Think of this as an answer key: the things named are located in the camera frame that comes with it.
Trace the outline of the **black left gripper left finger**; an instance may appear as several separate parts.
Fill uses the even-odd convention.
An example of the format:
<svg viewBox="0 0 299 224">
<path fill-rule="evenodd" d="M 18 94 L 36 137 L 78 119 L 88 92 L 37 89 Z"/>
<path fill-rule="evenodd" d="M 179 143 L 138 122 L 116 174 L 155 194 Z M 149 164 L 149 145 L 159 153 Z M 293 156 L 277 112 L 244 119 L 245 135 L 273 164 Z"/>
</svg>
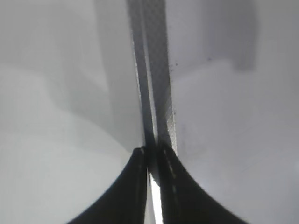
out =
<svg viewBox="0 0 299 224">
<path fill-rule="evenodd" d="M 143 224 L 147 199 L 147 159 L 144 147 L 135 148 L 121 174 L 71 224 Z"/>
</svg>

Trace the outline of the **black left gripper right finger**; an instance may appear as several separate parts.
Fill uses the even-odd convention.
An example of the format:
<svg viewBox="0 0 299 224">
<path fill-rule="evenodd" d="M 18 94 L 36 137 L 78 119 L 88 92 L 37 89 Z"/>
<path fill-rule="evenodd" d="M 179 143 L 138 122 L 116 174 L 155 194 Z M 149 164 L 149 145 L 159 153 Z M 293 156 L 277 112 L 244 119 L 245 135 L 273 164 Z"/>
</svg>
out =
<svg viewBox="0 0 299 224">
<path fill-rule="evenodd" d="M 172 148 L 157 150 L 165 224 L 235 224 L 236 216 L 217 203 L 189 175 Z"/>
</svg>

